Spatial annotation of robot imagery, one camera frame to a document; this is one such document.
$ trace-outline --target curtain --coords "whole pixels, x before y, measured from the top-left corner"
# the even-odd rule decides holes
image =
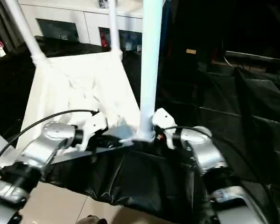
[[[0,40],[6,52],[14,50],[23,43],[23,38],[3,0],[0,0]]]

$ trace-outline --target white pole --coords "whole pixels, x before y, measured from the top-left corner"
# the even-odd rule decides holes
[[[143,1],[141,98],[139,137],[151,139],[158,76],[163,0]]]
[[[119,31],[117,28],[116,0],[109,0],[109,19],[110,19],[110,36],[111,51],[118,53],[122,59],[122,51],[120,50]]]
[[[32,35],[18,0],[6,0],[6,4],[14,18],[15,23],[18,26],[20,33],[22,34],[22,37],[24,38],[24,41],[27,44],[27,47],[29,48],[34,63],[45,59],[45,55],[41,51],[36,39]]]

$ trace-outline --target white cabinet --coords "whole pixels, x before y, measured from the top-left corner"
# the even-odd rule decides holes
[[[98,0],[20,0],[33,35],[101,45],[109,10]],[[118,29],[142,33],[143,0],[118,0]]]
[[[64,40],[77,36],[79,42],[90,43],[84,12],[28,5],[22,9],[34,36]]]
[[[110,28],[109,15],[97,13],[85,13],[90,43],[101,45],[99,28]],[[142,18],[117,16],[119,30],[142,33]]]

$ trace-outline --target metal rod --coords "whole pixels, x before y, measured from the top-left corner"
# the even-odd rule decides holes
[[[154,136],[154,114],[163,0],[143,1],[143,34],[141,65],[140,127],[137,135],[144,139]]]
[[[35,60],[44,59],[45,55],[41,51],[38,43],[36,42],[36,39],[32,35],[32,32],[29,28],[19,2],[17,0],[6,0],[6,4],[11,15],[13,16],[15,23],[17,24],[20,33],[22,34],[25,43],[27,44],[27,47],[29,48],[34,63]]]
[[[122,59],[122,51],[120,50],[119,43],[119,31],[117,28],[116,0],[109,0],[109,19],[111,51],[119,53],[119,56]]]

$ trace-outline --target cabinet door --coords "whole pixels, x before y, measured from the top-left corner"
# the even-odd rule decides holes
[[[90,43],[84,12],[22,5],[34,36]]]
[[[90,43],[101,46],[99,28],[110,28],[109,15],[97,13],[85,13]],[[119,30],[142,33],[142,19],[117,16]]]

